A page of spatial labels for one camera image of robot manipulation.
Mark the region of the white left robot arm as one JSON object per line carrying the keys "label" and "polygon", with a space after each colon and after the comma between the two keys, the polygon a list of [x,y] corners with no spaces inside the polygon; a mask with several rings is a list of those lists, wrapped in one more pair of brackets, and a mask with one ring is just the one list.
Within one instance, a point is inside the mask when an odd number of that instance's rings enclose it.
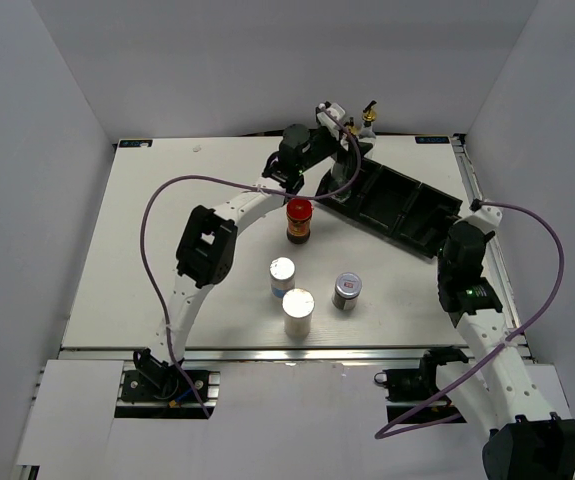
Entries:
{"label": "white left robot arm", "polygon": [[197,402],[203,400],[183,368],[187,339],[202,303],[231,271],[238,236],[267,213],[301,199],[305,172],[327,158],[349,169],[331,193],[348,191],[362,161],[351,131],[334,124],[315,130],[294,124],[284,130],[255,183],[238,183],[232,199],[213,208],[198,205],[190,212],[176,248],[172,296],[159,300],[162,325],[157,339],[133,354],[144,387],[156,399],[172,401],[191,392]]}

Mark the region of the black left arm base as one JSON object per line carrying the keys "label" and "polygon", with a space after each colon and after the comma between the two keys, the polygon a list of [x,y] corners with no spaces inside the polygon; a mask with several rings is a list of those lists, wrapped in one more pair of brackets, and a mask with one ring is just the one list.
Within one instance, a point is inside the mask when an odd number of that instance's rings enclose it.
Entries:
{"label": "black left arm base", "polygon": [[216,372],[189,370],[136,350],[133,366],[123,372],[114,417],[142,420],[207,420],[215,409],[211,393]]}

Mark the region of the clear glass oil bottle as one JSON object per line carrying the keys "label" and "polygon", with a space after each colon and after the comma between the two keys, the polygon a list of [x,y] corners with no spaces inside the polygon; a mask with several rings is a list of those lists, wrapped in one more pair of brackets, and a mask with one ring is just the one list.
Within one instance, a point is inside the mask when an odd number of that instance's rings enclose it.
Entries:
{"label": "clear glass oil bottle", "polygon": [[[351,133],[351,138],[354,138],[354,134],[358,133],[353,116],[350,116],[349,120],[344,122],[344,126]],[[338,190],[348,184],[356,171],[357,159],[352,141],[348,140],[348,136],[342,132],[340,134],[340,140],[341,147],[337,153],[332,156],[334,164],[331,168],[330,191]],[[351,187],[347,187],[331,198],[338,203],[345,203],[350,196]]]}

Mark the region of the black compartment tray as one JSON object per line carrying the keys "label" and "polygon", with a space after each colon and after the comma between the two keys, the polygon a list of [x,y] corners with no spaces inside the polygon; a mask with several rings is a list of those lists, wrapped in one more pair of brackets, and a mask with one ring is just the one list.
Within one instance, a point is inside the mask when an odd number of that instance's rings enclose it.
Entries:
{"label": "black compartment tray", "polygon": [[433,258],[460,217],[464,190],[457,184],[449,139],[390,137],[363,160],[341,197],[320,203],[371,233],[417,255]]}

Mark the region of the white silver-lid shaker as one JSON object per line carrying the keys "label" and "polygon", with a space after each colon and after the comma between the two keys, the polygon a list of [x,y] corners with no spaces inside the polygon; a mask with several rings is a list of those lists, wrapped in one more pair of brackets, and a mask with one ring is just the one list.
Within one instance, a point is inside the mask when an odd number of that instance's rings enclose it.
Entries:
{"label": "white silver-lid shaker", "polygon": [[293,338],[305,338],[311,330],[315,309],[313,295],[305,289],[291,289],[283,296],[282,309],[285,333]]}

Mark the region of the blue-label silver-lid shaker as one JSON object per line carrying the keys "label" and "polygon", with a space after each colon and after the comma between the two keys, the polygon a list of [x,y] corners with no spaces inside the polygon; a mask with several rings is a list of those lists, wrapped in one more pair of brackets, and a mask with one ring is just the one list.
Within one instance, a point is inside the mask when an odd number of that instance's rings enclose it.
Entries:
{"label": "blue-label silver-lid shaker", "polygon": [[271,261],[269,266],[270,290],[273,297],[282,300],[284,295],[295,288],[296,266],[286,257]]}

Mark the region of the red-lid sauce jar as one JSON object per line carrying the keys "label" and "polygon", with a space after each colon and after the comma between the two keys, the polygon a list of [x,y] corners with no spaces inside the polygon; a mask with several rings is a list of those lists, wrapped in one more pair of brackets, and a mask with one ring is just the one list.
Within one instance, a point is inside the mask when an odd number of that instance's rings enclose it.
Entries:
{"label": "red-lid sauce jar", "polygon": [[286,204],[286,235],[290,242],[303,244],[309,240],[312,214],[313,206],[309,200],[294,198]]}

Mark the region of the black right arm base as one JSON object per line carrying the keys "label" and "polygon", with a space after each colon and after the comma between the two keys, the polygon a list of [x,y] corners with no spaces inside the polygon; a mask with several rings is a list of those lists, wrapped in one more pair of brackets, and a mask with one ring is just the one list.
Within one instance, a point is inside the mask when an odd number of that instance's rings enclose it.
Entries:
{"label": "black right arm base", "polygon": [[[387,418],[394,420],[399,415],[411,410],[416,404],[438,392],[436,386],[436,373],[438,366],[448,363],[469,362],[465,353],[454,347],[438,347],[427,350],[415,368],[396,368],[383,370],[374,375],[374,383],[387,391]],[[434,402],[420,412],[404,421],[404,424],[421,424],[445,418],[450,423],[464,423],[457,408],[448,397]]]}

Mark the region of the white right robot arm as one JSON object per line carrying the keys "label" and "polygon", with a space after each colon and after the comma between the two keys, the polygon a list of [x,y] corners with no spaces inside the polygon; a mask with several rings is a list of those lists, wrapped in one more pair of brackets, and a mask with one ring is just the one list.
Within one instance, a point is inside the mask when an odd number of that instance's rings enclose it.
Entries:
{"label": "white right robot arm", "polygon": [[438,295],[443,310],[476,363],[435,363],[418,374],[420,390],[446,394],[483,437],[482,463],[489,479],[572,479],[575,420],[562,418],[530,376],[503,319],[503,306],[483,276],[493,237],[467,221],[448,230],[438,255]]}

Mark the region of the red-label spice jar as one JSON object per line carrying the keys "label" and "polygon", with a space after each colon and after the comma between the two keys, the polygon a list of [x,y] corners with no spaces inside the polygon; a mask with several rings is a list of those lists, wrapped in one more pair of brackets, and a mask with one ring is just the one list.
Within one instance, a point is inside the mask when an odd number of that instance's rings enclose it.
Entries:
{"label": "red-label spice jar", "polygon": [[352,272],[341,273],[334,286],[333,305],[342,311],[353,310],[362,291],[361,278]]}

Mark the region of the dark-filled glass oil bottle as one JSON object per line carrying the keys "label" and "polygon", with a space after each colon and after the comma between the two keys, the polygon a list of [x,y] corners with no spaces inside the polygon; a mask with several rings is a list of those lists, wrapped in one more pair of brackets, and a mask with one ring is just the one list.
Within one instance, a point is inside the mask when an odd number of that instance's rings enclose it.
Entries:
{"label": "dark-filled glass oil bottle", "polygon": [[373,130],[374,123],[377,118],[375,106],[376,100],[372,100],[364,109],[362,113],[362,124],[358,132],[358,143],[362,157],[371,160],[373,157],[374,148],[377,142],[377,135]]}

